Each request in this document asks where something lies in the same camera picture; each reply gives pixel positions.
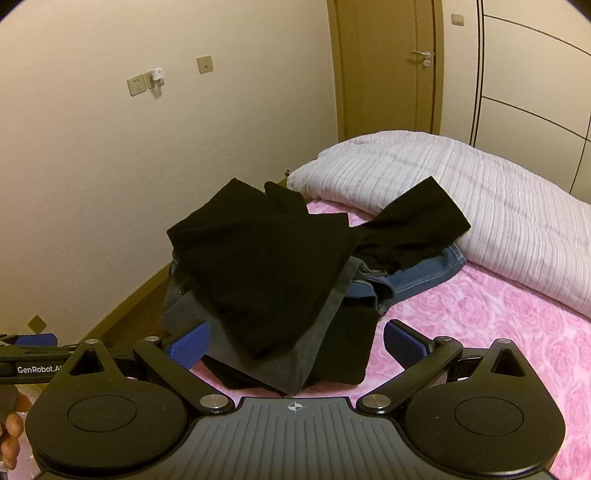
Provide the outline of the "person's left hand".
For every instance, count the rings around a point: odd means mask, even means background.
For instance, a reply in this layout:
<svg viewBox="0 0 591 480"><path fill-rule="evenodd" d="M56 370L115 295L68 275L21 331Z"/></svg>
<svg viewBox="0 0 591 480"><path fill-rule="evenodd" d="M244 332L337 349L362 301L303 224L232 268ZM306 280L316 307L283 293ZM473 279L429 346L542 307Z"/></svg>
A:
<svg viewBox="0 0 591 480"><path fill-rule="evenodd" d="M1 461L7 470L14 470L20 453L19 439L25 427L20 413L30 410L32 403L23 393L17 391L13 410L6 417L6 422L1 424Z"/></svg>

